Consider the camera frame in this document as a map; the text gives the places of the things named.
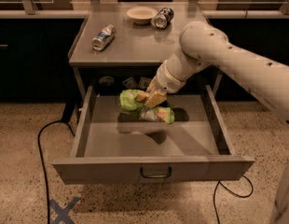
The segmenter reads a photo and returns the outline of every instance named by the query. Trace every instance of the gray drawer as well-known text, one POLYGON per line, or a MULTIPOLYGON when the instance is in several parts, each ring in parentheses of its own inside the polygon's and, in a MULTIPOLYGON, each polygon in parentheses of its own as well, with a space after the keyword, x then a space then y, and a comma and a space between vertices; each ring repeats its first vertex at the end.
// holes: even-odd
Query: gray drawer
POLYGON ((238 180, 254 163, 235 154, 209 86, 168 99, 175 122, 139 121, 116 96, 89 87, 70 158, 53 162, 65 184, 238 180))

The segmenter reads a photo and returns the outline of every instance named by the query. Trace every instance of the white bowl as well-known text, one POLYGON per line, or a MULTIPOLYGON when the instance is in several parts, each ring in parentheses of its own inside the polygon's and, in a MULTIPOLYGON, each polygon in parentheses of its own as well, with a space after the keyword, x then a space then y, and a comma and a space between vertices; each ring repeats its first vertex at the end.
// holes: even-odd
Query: white bowl
POLYGON ((139 25, 148 24, 157 15, 157 11, 152 7, 133 7, 127 11, 128 17, 139 25))

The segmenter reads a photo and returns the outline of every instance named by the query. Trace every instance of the blue tape x mark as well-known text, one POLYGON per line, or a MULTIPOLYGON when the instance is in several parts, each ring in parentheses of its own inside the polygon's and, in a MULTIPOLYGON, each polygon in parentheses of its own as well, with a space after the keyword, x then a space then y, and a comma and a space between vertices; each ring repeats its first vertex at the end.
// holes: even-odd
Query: blue tape x mark
POLYGON ((51 222, 51 224, 59 224, 61 221, 65 224, 74 224, 74 221, 69 218, 69 212, 70 210, 78 203, 80 198, 75 197, 67 206, 62 209, 57 202, 55 202, 53 199, 50 200, 50 206, 52 209, 57 213, 58 217, 55 218, 51 222))

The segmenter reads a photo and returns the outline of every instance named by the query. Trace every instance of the can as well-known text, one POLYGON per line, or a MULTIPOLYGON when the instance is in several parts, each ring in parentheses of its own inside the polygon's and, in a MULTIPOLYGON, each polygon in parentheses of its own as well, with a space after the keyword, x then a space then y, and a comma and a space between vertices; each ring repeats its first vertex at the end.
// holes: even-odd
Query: can
POLYGON ((151 24, 157 28, 164 29, 173 18, 173 10, 169 7, 164 7, 159 13, 152 18, 151 24))
POLYGON ((92 40, 92 47, 96 50, 103 50, 115 38, 117 29, 114 25, 105 26, 92 40))

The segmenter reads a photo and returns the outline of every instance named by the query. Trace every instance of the power cord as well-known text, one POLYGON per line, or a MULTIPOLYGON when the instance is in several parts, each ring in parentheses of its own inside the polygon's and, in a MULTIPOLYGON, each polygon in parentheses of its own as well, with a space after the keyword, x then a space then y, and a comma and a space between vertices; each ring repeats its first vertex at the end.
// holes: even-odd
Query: power cord
POLYGON ((50 125, 55 124, 55 123, 64 123, 68 126, 68 128, 70 129, 71 133, 73 136, 75 136, 75 133, 73 132, 71 126, 69 123, 64 122, 62 120, 56 120, 53 121, 51 123, 48 123, 47 125, 45 125, 39 132, 38 134, 38 147, 39 147, 39 153, 40 153, 40 159, 41 159, 41 163, 42 163, 42 169, 43 169, 43 174, 44 174, 44 180, 45 180, 45 188, 46 188, 46 199, 47 199, 47 216, 48 216, 48 224, 50 223, 50 198, 49 198, 49 187, 48 187, 48 173, 45 167, 45 162, 44 162, 44 157, 43 157, 43 151, 42 151, 42 147, 41 147, 41 134, 42 132, 50 125))
POLYGON ((221 185, 225 190, 227 190, 230 194, 236 196, 237 198, 249 198, 253 193, 254 193, 254 185, 253 183, 249 180, 248 177, 246 177, 245 175, 243 176, 250 184, 251 186, 251 192, 248 194, 248 195, 239 195, 235 192, 233 192, 232 190, 228 189, 224 184, 222 184, 221 181, 219 181, 215 187, 215 190, 213 192, 213 207, 215 209, 215 213, 216 213, 216 217, 217 217, 217 223, 220 224, 220 218, 219 218, 219 215, 218 215, 218 210, 217 210, 217 207, 216 207, 216 192, 218 190, 218 187, 219 185, 221 185))

